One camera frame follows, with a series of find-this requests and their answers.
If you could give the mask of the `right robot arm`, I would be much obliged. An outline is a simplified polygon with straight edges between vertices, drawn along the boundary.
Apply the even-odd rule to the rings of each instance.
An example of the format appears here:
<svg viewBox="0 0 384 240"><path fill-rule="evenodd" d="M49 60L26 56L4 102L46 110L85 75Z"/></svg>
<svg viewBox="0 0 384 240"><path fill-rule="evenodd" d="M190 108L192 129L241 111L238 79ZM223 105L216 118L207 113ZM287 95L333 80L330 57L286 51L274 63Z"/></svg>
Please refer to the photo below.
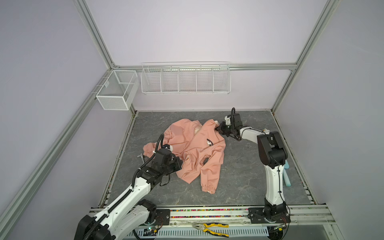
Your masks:
<svg viewBox="0 0 384 240"><path fill-rule="evenodd" d="M248 218L251 223L283 223L287 226L291 219L283 193L283 172L288 153L280 133L244 126L235 108L232 108L231 113L216 130L219 134L237 141L248 140L257 144L259 159L266 171L267 189L264 207L249 208Z"/></svg>

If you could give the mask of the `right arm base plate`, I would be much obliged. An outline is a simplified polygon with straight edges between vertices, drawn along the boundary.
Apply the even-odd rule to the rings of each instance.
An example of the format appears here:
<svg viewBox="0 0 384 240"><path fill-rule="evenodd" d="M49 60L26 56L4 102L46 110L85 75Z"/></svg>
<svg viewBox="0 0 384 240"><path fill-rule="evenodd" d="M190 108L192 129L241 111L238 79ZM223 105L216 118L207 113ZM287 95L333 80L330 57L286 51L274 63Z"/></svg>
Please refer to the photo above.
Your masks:
<svg viewBox="0 0 384 240"><path fill-rule="evenodd" d="M266 211L264 207L248 208L248 219L252 224L288 224L291 218L287 210L273 213Z"/></svg>

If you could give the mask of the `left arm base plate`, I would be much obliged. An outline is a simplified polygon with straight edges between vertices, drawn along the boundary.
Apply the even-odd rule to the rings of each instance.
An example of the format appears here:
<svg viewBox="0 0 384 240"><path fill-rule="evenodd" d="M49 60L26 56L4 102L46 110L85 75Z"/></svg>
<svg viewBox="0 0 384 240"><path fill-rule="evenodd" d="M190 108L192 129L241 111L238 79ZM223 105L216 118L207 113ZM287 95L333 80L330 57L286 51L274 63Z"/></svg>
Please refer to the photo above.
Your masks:
<svg viewBox="0 0 384 240"><path fill-rule="evenodd" d="M171 219L170 209L156 209L151 211L145 225L168 226Z"/></svg>

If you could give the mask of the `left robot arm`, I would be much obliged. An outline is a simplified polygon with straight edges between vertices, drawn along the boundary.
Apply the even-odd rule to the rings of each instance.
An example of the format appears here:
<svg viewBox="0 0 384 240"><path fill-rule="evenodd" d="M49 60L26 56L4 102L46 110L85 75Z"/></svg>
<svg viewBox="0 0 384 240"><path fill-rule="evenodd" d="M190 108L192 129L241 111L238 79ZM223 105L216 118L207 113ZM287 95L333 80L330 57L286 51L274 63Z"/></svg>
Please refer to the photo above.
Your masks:
<svg viewBox="0 0 384 240"><path fill-rule="evenodd" d="M122 240L142 224L156 221L157 206L144 197L156 186L163 187L163 177L182 168L182 160L158 138L153 155L134 173L132 183L111 204L93 217L84 216L76 229L76 240Z"/></svg>

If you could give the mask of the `pink Snoopy zip jacket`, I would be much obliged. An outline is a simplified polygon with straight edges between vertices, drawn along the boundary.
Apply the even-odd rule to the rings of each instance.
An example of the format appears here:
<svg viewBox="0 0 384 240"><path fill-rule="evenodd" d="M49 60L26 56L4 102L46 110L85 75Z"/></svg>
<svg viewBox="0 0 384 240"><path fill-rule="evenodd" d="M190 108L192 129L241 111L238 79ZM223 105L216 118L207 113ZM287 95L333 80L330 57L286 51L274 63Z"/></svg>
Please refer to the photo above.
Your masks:
<svg viewBox="0 0 384 240"><path fill-rule="evenodd" d="M188 184L200 177L202 191L210 194L218 188L226 148L225 139L216 131L218 126L213 119L204 124L181 119L164 132L164 144L183 161L177 176Z"/></svg>

